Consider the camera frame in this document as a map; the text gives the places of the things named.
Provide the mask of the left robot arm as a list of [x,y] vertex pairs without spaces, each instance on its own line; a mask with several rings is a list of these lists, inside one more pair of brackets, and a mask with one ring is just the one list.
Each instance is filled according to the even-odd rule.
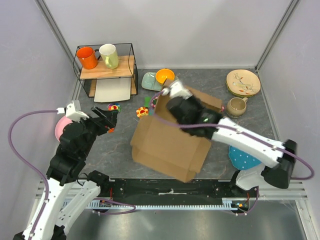
[[49,240],[54,234],[52,218],[58,215],[58,204],[63,202],[67,188],[77,180],[80,171],[85,166],[96,138],[116,127],[117,110],[102,110],[98,107],[91,109],[97,117],[91,117],[81,111],[74,113],[59,138],[59,145],[51,159],[46,174],[42,174],[35,166],[24,159],[15,149],[12,142],[12,131],[15,124],[27,117],[23,114],[13,121],[8,131],[8,142],[12,151],[27,166],[40,175],[44,181],[43,201],[38,205],[30,226],[14,236],[16,240]]

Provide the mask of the brown cardboard box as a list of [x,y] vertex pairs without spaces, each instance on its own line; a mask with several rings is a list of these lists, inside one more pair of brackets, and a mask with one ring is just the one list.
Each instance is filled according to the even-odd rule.
[[140,118],[130,145],[132,158],[148,168],[187,183],[195,178],[212,146],[204,137],[191,136],[177,127],[166,109],[169,96],[159,96],[152,115]]

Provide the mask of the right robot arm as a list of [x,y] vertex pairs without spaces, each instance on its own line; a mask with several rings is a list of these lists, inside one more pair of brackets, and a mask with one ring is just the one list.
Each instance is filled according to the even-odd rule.
[[191,136],[221,142],[254,157],[260,163],[250,169],[237,171],[229,184],[235,197],[266,182],[278,189],[289,187],[296,163],[297,143],[272,140],[243,128],[230,118],[204,107],[194,96],[171,98],[167,110],[176,119],[179,128]]

